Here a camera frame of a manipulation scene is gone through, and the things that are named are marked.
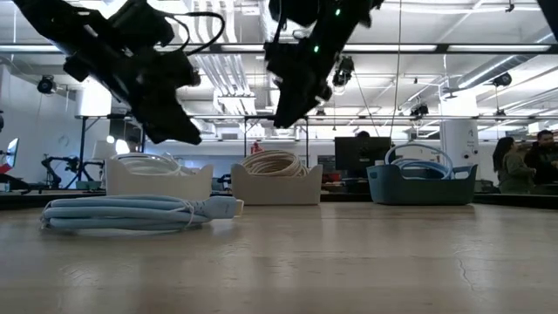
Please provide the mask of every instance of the wooden table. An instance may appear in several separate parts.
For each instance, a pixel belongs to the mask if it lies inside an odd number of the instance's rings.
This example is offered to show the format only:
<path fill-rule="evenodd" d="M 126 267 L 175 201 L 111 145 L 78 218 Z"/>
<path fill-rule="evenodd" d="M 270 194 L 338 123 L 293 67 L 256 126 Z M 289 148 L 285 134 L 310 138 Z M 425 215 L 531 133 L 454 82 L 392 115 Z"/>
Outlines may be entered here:
<path fill-rule="evenodd" d="M 0 213 L 2 313 L 558 312 L 555 211 L 324 203 L 158 235 L 39 213 Z"/>

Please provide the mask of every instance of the wall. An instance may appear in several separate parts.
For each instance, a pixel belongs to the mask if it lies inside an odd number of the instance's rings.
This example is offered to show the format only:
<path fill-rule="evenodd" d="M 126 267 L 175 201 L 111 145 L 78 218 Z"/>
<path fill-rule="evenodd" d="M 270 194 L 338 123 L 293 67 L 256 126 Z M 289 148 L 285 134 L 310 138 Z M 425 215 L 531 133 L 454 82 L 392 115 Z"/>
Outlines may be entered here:
<path fill-rule="evenodd" d="M 426 142 L 426 145 L 439 148 L 439 143 Z M 305 142 L 289 142 L 289 143 L 262 143 L 261 146 L 266 149 L 282 149 L 289 151 L 299 156 L 306 154 Z M 492 170 L 492 153 L 495 148 L 495 143 L 481 142 L 479 147 L 479 172 L 477 173 L 478 179 L 490 180 L 494 184 L 498 183 L 498 178 Z M 190 159 L 195 161 L 192 165 L 199 167 L 205 160 L 208 162 L 222 162 L 232 163 L 237 158 L 244 155 L 244 144 L 242 142 L 202 142 L 199 146 L 191 146 L 179 142 L 165 142 L 159 145 L 148 143 L 146 145 L 146 152 L 151 154 L 170 153 L 175 156 L 192 156 Z M 335 146 L 333 142 L 310 142 L 310 166 L 317 164 L 318 155 L 333 155 L 335 154 Z M 397 151 L 398 155 L 403 155 L 405 158 L 418 158 L 422 160 L 432 160 L 432 153 L 420 147 L 404 147 Z M 227 156 L 223 160 L 213 161 L 208 156 Z"/>
<path fill-rule="evenodd" d="M 0 109 L 4 111 L 4 129 L 0 133 L 0 149 L 5 149 L 14 138 L 20 139 L 16 167 L 9 174 L 28 182 L 46 179 L 46 171 L 40 164 L 44 154 L 50 156 L 78 156 L 81 120 L 75 119 L 76 102 L 66 101 L 59 95 L 46 96 L 37 86 L 12 76 L 5 66 L 0 66 Z M 92 155 L 97 139 L 105 139 L 108 121 L 99 121 L 87 133 L 85 158 Z M 69 182 L 72 173 L 65 172 L 65 164 L 52 163 L 63 184 Z M 91 175 L 98 169 L 92 167 Z"/>

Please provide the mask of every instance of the ceiling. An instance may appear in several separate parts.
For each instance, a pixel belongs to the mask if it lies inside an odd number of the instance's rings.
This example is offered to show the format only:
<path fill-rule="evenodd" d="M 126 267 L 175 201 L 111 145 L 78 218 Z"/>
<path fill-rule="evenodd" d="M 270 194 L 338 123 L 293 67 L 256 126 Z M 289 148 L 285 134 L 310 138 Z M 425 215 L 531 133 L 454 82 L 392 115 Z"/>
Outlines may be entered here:
<path fill-rule="evenodd" d="M 209 10 L 219 6 L 220 13 L 225 12 L 228 1 L 194 0 L 194 7 Z M 264 34 L 275 29 L 275 24 L 262 11 L 257 1 L 234 1 L 234 14 L 228 21 L 234 23 L 234 36 L 241 43 L 259 44 L 264 41 Z M 71 1 L 73 5 L 89 8 L 105 8 L 102 1 Z M 153 0 L 149 1 L 161 10 L 180 12 L 185 4 L 192 0 Z M 453 44 L 532 44 L 534 34 L 547 28 L 544 16 L 538 10 L 535 0 L 514 0 L 516 10 L 506 13 L 509 0 L 386 0 L 381 10 L 374 10 L 371 30 L 358 26 L 350 43 L 453 43 Z M 203 22 L 194 22 L 197 28 Z M 178 25 L 174 25 L 178 34 Z M 292 30 L 299 26 L 288 24 L 288 30 L 282 34 L 287 38 Z M 231 41 L 227 33 L 224 41 Z M 175 43 L 181 43 L 176 36 Z M 21 16 L 11 1 L 0 0 L 0 43 L 47 44 L 40 35 Z M 355 115 L 366 113 L 368 106 L 373 113 L 389 115 L 394 108 L 408 114 L 408 110 L 418 101 L 413 99 L 425 87 L 444 82 L 445 77 L 458 77 L 474 70 L 498 56 L 492 55 L 354 55 L 356 75 L 346 86 L 343 94 L 335 95 L 324 104 L 329 115 Z M 255 109 L 258 113 L 271 113 L 278 97 L 278 91 L 269 83 L 262 56 L 240 55 L 240 65 L 245 73 L 250 91 L 255 96 Z M 191 58 L 198 65 L 197 58 Z M 15 55 L 12 73 L 28 79 L 39 80 L 43 74 L 53 74 L 60 85 L 71 89 L 80 88 L 77 81 L 62 70 L 64 57 L 61 55 Z M 539 56 L 525 64 L 519 65 L 509 73 L 514 82 L 508 88 L 501 88 L 496 98 L 491 85 L 474 87 L 477 94 L 480 113 L 494 113 L 496 104 L 506 106 L 529 100 L 542 92 L 558 87 L 558 56 Z M 214 106 L 214 86 L 207 76 L 202 77 L 198 87 L 181 88 L 177 97 L 185 109 L 192 114 L 223 114 Z M 437 86 L 425 91 L 432 96 L 423 99 L 430 107 L 431 114 L 438 111 Z M 529 106 L 517 109 L 513 114 L 533 114 L 556 106 L 556 97 L 550 93 L 542 101 L 535 101 Z M 353 121 L 352 124 L 368 123 Z M 521 127 L 525 121 L 511 123 L 510 126 Z"/>

